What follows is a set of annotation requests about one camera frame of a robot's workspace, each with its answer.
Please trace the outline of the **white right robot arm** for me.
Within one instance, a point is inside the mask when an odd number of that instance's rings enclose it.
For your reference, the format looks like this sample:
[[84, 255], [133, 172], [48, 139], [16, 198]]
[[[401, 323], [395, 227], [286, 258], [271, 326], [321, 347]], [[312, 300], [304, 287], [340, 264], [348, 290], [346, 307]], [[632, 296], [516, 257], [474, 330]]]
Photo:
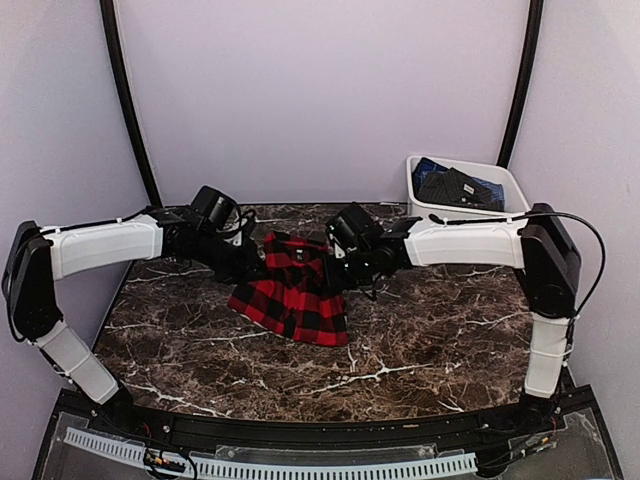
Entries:
[[536, 203], [528, 212], [480, 219], [447, 219], [434, 213], [402, 218], [389, 227], [353, 203], [331, 217], [326, 234], [332, 255], [325, 261], [337, 290], [374, 284], [399, 270], [444, 264], [509, 267], [533, 316], [524, 391], [510, 413], [521, 434], [549, 416], [577, 313], [581, 256], [564, 227], [563, 214]]

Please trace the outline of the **red black plaid shirt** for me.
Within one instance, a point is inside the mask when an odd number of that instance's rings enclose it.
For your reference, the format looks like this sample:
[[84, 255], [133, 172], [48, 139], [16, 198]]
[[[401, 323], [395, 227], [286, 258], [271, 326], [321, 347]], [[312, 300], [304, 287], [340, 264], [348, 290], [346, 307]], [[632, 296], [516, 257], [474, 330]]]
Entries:
[[296, 342], [347, 345], [345, 300], [325, 278], [327, 245], [274, 231], [264, 241], [264, 253], [266, 277], [237, 285], [228, 307]]

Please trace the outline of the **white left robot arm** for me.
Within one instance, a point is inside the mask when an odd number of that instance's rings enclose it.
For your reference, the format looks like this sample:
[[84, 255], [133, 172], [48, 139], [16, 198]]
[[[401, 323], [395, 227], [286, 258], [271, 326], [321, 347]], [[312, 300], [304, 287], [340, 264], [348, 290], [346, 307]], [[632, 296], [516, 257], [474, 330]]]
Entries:
[[218, 282], [236, 283], [259, 270], [251, 239], [255, 213], [240, 214], [229, 229], [184, 208], [147, 209], [128, 217], [70, 226], [17, 227], [2, 276], [7, 318], [19, 342], [36, 347], [58, 373], [74, 384], [120, 436], [141, 427], [130, 393], [97, 358], [76, 320], [64, 310], [77, 295], [82, 305], [95, 296], [101, 270], [123, 271], [137, 261], [173, 258], [209, 268]]

